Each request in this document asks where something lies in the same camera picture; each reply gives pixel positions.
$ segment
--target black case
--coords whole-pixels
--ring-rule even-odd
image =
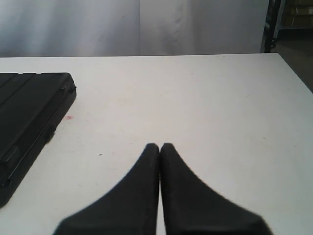
[[[69,73],[0,73],[0,207],[76,98]]]

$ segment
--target white backdrop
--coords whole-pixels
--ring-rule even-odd
[[[266,0],[0,0],[0,57],[258,53]]]

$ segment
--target red mark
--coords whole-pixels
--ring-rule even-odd
[[[65,117],[65,120],[71,120],[71,119],[73,119],[74,117],[73,116],[66,116]]]

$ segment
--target white table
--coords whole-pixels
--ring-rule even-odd
[[[312,235],[313,94],[278,54],[0,59],[0,72],[60,71],[77,85],[73,118],[0,209],[0,234],[51,234],[110,190],[146,143],[172,142],[275,235]]]

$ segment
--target floor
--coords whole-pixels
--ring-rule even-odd
[[[313,92],[313,38],[293,37],[277,42],[272,53],[279,53],[304,84]]]

